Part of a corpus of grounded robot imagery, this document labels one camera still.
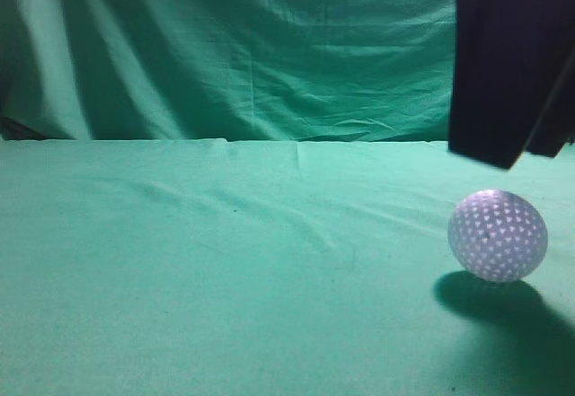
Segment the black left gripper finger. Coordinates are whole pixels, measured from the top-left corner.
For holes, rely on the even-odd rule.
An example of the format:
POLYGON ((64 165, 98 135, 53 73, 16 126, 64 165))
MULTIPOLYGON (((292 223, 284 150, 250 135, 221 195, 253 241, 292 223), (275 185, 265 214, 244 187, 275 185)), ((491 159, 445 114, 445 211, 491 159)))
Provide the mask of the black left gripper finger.
POLYGON ((448 149, 510 169, 574 66, 574 0, 455 0, 448 149))

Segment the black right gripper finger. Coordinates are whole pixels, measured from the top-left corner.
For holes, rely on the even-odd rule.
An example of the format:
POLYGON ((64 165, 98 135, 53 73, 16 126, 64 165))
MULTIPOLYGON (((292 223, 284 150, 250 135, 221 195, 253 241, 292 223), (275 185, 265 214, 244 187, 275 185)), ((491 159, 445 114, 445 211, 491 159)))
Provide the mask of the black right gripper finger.
POLYGON ((547 98, 526 150, 554 158, 574 140, 574 66, 566 66, 547 98))

